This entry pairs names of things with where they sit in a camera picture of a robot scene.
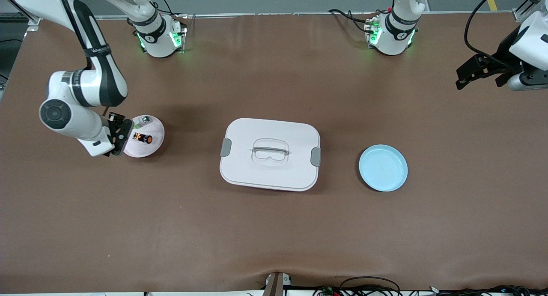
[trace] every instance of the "black strap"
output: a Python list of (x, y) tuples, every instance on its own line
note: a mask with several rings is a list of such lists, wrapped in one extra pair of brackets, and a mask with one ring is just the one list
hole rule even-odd
[(111, 53), (110, 46), (108, 44), (98, 46), (97, 48), (86, 48), (84, 54), (86, 57), (101, 57), (107, 56)]
[(83, 107), (91, 107), (93, 105), (90, 105), (89, 102), (84, 97), (84, 93), (82, 92), (82, 84), (80, 82), (80, 78), (82, 77), (82, 72), (84, 72), (84, 69), (78, 69), (72, 73), (72, 80), (70, 85), (72, 86), (72, 93), (74, 94), (74, 97), (76, 97), (76, 100), (82, 105)]
[(386, 30), (388, 30), (388, 32), (394, 36), (394, 39), (398, 40), (399, 42), (407, 39), (407, 37), (409, 37), (409, 35), (411, 35), (413, 30), (415, 29), (414, 27), (408, 30), (396, 28), (390, 21), (390, 16), (386, 17), (385, 21)]
[(403, 24), (403, 25), (413, 25), (413, 24), (417, 24), (417, 22), (419, 21), (420, 17), (416, 20), (413, 20), (413, 21), (409, 21), (409, 20), (404, 20), (402, 18), (400, 18), (398, 15), (396, 15), (396, 13), (394, 12), (394, 9), (392, 9), (392, 11), (390, 12), (390, 14), (392, 15), (392, 17), (394, 17), (394, 19), (400, 23), (400, 24)]
[(158, 16), (158, 9), (154, 9), (154, 14), (149, 17), (146, 21), (133, 21), (128, 18), (128, 21), (131, 21), (133, 23), (133, 26), (147, 26), (150, 25), (156, 20), (156, 17)]
[(160, 24), (160, 27), (158, 27), (158, 29), (148, 34), (142, 33), (141, 31), (139, 31), (138, 32), (139, 37), (141, 37), (141, 39), (145, 40), (148, 43), (156, 43), (158, 42), (158, 38), (160, 38), (160, 36), (163, 35), (164, 32), (166, 32), (166, 27), (167, 27), (166, 20), (162, 18), (162, 24)]

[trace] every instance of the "gray floor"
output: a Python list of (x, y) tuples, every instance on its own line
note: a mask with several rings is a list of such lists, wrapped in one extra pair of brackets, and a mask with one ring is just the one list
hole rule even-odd
[[(82, 0), (88, 4), (98, 18), (122, 15), (110, 3), (104, 0)], [(162, 0), (156, 1), (161, 9), (167, 9)], [(352, 10), (355, 12), (372, 12), (386, 9), (392, 0), (167, 0), (173, 12), (188, 14), (217, 13), (295, 13), (325, 12), (329, 9)], [(431, 11), (471, 11), (481, 0), (429, 0)], [(518, 7), (523, 0), (495, 0), (497, 9), (509, 11)], [(485, 4), (481, 8), (488, 11)], [(25, 23), (2, 23), (2, 14), (17, 12), (6, 0), (0, 0), (0, 41), (22, 39), (26, 29)], [(0, 42), (0, 74), (9, 77), (20, 42)], [(0, 98), (2, 84), (0, 77)]]

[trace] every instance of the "brown tablecloth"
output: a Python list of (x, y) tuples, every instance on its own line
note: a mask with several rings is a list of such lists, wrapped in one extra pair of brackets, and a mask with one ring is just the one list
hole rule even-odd
[[(76, 37), (29, 33), (0, 104), (0, 287), (4, 293), (196, 291), (384, 276), (402, 288), (548, 284), (548, 93), (457, 91), (473, 53), (468, 15), (425, 15), (401, 56), (368, 50), (351, 21), (248, 16), (190, 21), (187, 50), (154, 59), (125, 21), (101, 21), (129, 86), (114, 112), (163, 120), (151, 158), (90, 157), (38, 108), (56, 70), (84, 66)], [(494, 51), (517, 24), (478, 15)], [(230, 185), (221, 141), (241, 117), (308, 123), (322, 165), (304, 193)], [(389, 144), (409, 177), (362, 183), (357, 159)]]

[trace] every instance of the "light blue plate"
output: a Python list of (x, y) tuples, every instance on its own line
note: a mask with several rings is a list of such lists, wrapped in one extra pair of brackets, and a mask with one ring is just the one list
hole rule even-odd
[(388, 145), (367, 148), (360, 157), (359, 166), (363, 180), (378, 191), (394, 191), (407, 179), (405, 158), (397, 149)]

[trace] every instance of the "robotic arm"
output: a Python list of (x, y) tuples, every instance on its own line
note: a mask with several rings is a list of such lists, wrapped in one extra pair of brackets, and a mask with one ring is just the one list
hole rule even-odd
[(415, 26), (423, 15), (426, 0), (394, 0), (389, 12), (372, 19), (367, 35), (370, 46), (387, 55), (402, 53), (415, 34)]
[(170, 15), (161, 15), (149, 0), (106, 0), (128, 16), (151, 56), (167, 57), (183, 48), (186, 25)]
[(93, 157), (121, 154), (133, 122), (114, 113), (105, 119), (88, 109), (98, 105), (115, 107), (128, 93), (110, 46), (88, 6), (79, 0), (15, 1), (35, 15), (74, 31), (88, 59), (84, 69), (55, 72), (50, 77), (47, 99), (39, 109), (43, 124), (76, 138)]
[(522, 15), (523, 21), (499, 44), (492, 55), (476, 54), (456, 73), (457, 89), (495, 74), (498, 87), (512, 91), (548, 88), (548, 0)]

